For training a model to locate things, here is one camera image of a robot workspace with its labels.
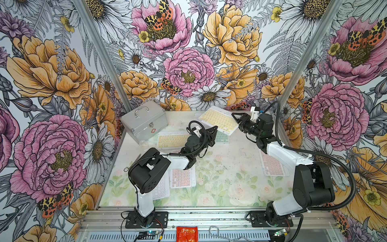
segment black cable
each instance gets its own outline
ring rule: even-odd
[[[198,121],[196,121],[196,120],[192,120],[189,124],[188,124],[188,128],[187,128],[187,130],[190,132],[190,134],[192,134],[192,135],[194,135],[195,133],[192,131],[192,129],[191,129],[191,124],[192,123],[197,123],[197,124],[199,124],[200,125],[200,127],[204,130],[204,134],[203,134],[203,142],[202,142],[202,144],[200,145],[200,147],[199,148],[197,148],[196,150],[194,150],[194,151],[192,151],[192,152],[189,152],[189,153],[184,153],[184,154],[181,154],[181,153],[169,153],[169,154],[167,154],[167,156],[168,155],[171,155],[171,156],[187,156],[187,155],[191,155],[191,154],[194,154],[194,153],[196,153],[197,151],[199,151],[200,149],[202,149],[203,148],[203,146],[204,146],[204,144],[205,144],[205,141],[207,140],[207,133],[206,133],[206,131],[205,131],[205,128],[204,128],[204,126],[202,125],[202,123],[200,123],[200,122],[198,122]]]
[[[126,218],[124,218],[124,217],[122,216],[122,214],[123,214],[123,213],[126,213],[126,212],[128,213],[128,215],[126,216]],[[123,225],[123,222],[125,221],[125,219],[127,219],[127,218],[129,217],[129,212],[130,212],[130,211],[124,211],[124,212],[121,213],[121,218],[123,218],[123,220],[122,220],[122,223],[121,223],[120,231],[121,231],[121,238],[124,240],[124,242],[126,242],[126,240],[124,239],[124,237],[123,237],[123,235],[122,235],[122,225]]]
[[[278,103],[278,105],[277,105],[277,115],[276,115],[275,136],[276,136],[278,144],[282,146],[282,142],[281,142],[281,140],[278,137],[278,122],[279,122],[279,113],[280,113],[279,101],[277,100],[276,103]],[[350,183],[350,186],[351,186],[351,192],[349,193],[348,197],[344,201],[342,201],[341,203],[339,203],[337,205],[331,206],[331,207],[317,207],[317,206],[313,206],[313,207],[308,208],[308,210],[321,210],[321,211],[337,210],[339,208],[342,208],[342,207],[348,205],[353,200],[353,198],[356,195],[356,181],[355,181],[355,178],[354,178],[352,172],[350,171],[350,169],[346,165],[344,165],[341,161],[339,161],[338,159],[336,159],[335,157],[333,157],[331,155],[327,155],[327,154],[324,154],[324,153],[318,152],[318,151],[311,151],[311,150],[305,150],[305,149],[296,149],[296,148],[289,147],[289,146],[286,146],[286,145],[283,145],[283,148],[291,150],[291,151],[295,151],[295,152],[309,153],[309,154],[313,154],[313,155],[319,155],[319,156],[326,157],[326,158],[330,159],[331,161],[334,161],[337,164],[339,164],[342,168],[344,168],[345,172],[348,174],[349,183]]]
[[[304,215],[302,215],[302,214],[296,215],[296,217],[299,217],[300,221],[298,222],[296,232],[294,233],[293,237],[288,242],[293,242],[296,239],[298,233],[300,232],[302,221],[304,220]]]
[[[247,137],[247,133],[246,133],[246,138],[247,138],[248,140],[250,140],[251,142],[253,142],[253,143],[257,143],[256,141],[254,141],[254,140],[252,140],[252,139],[249,139],[249,138]]]
[[[263,111],[263,113],[266,113],[272,106],[274,106],[274,104],[276,104],[276,103],[278,103],[278,106],[277,107],[279,107],[279,101],[277,100],[277,101],[275,101],[275,102],[273,102],[272,104],[270,104],[266,109],[265,109],[265,111]]]

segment white keyboard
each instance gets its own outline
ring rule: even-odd
[[[231,135],[238,128],[231,112],[216,106],[210,107],[199,119],[210,127],[218,126],[217,130],[227,135]]]
[[[187,131],[162,131],[159,132],[157,148],[173,149],[181,148],[187,143],[190,134]]]
[[[153,191],[153,200],[162,199],[170,196],[169,188],[169,173],[166,172],[161,178],[157,186],[152,190]]]
[[[288,177],[289,172],[284,168],[277,159],[265,154],[263,151],[260,152],[262,169],[264,170],[265,176],[276,176],[276,177]]]
[[[196,186],[195,165],[188,170],[173,169],[170,173],[170,187],[183,188]]]

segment metal bracket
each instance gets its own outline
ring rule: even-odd
[[[161,224],[153,221],[148,228],[166,228],[168,224],[168,212],[155,212],[154,219],[160,221]],[[136,216],[136,211],[130,211],[128,213],[125,228],[143,228],[140,220]]]
[[[253,228],[258,227],[274,227],[273,225],[266,222],[265,218],[266,211],[250,211],[250,222]],[[281,216],[274,221],[277,226],[275,227],[293,227],[293,221],[290,215]]]

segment flower bud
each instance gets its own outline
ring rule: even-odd
[[[196,42],[198,43],[203,43],[203,40],[204,40],[204,35],[198,31],[196,31]]]
[[[387,94],[387,78],[383,79],[375,87],[375,98],[379,99],[384,94]]]
[[[31,112],[38,110],[38,107],[33,104],[32,100],[29,98],[16,98],[10,101],[23,112]]]
[[[70,108],[70,104],[69,104],[68,101],[62,99],[62,100],[60,100],[59,108],[60,108],[63,112],[67,112],[68,109]]]
[[[7,78],[0,75],[0,91],[9,92],[12,90],[12,84]]]
[[[383,136],[387,133],[387,125],[382,122],[376,122],[371,126],[371,130],[375,135]]]

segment white daisy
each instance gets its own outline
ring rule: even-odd
[[[8,9],[23,17],[38,15],[41,8],[35,0],[4,0],[4,3]]]
[[[339,8],[339,11],[336,13],[336,16],[333,18],[332,28],[338,31],[342,24],[347,21],[349,14],[352,12],[353,7],[351,3],[342,4]]]
[[[186,102],[192,110],[206,110],[211,106],[224,108],[227,105],[228,96],[231,96],[229,89],[220,91],[220,84],[214,85],[211,89],[207,86],[192,92],[194,96],[188,98]]]
[[[313,54],[312,59],[310,59],[310,61],[308,62],[305,68],[305,72],[312,73],[313,70],[316,69],[316,66],[320,61],[321,61],[320,56],[318,56],[317,54]]]
[[[281,112],[279,113],[279,119],[286,120],[290,117],[290,114],[291,114],[291,107],[289,104],[285,103],[284,106],[281,108]]]
[[[141,4],[148,8],[149,3],[151,3],[152,6],[156,7],[157,0],[132,0],[133,7],[141,6]]]
[[[353,16],[361,16],[362,22],[370,18],[368,22],[371,24],[387,16],[386,0],[356,0],[353,2],[353,6],[358,7],[353,12]]]
[[[87,32],[79,16],[74,2],[79,0],[59,0],[66,18],[69,18],[70,25],[79,26],[82,39],[86,39]],[[122,32],[127,32],[124,25],[130,23],[130,1],[126,0],[86,0],[90,13],[95,20],[102,38],[107,43],[123,40]]]
[[[125,63],[130,65],[133,68],[137,68],[140,65],[144,64],[144,58],[142,57],[141,50],[129,50],[124,54]]]
[[[287,31],[286,38],[294,34],[294,40],[301,39],[301,44],[308,42],[315,32],[330,0],[285,0],[279,15],[285,23],[280,32]]]
[[[274,72],[270,68],[264,67],[259,69],[257,73],[257,79],[259,80],[259,82],[266,82],[270,78],[272,78],[273,75],[274,75]]]
[[[87,167],[86,180],[89,184],[102,184],[105,181],[104,175],[109,169],[110,157],[114,151],[113,136],[107,132],[108,127],[104,123],[99,129],[99,134],[95,128],[91,129],[91,143],[85,146],[83,169]]]
[[[304,138],[302,141],[301,149],[306,149],[306,150],[312,150],[312,151],[319,151],[327,155],[331,155],[333,148],[331,144],[325,143],[325,140],[319,140],[317,136],[315,136],[314,140],[310,138]],[[345,161],[338,156],[334,157],[340,159],[344,164]],[[339,164],[336,162],[333,162],[332,160],[325,158],[323,156],[313,156],[313,160],[315,162],[322,162],[326,164],[329,167],[330,175],[332,179],[335,181],[336,185],[343,191],[346,190],[346,186],[349,186],[349,181],[348,179],[344,176],[343,173],[338,169],[338,167],[341,167]]]

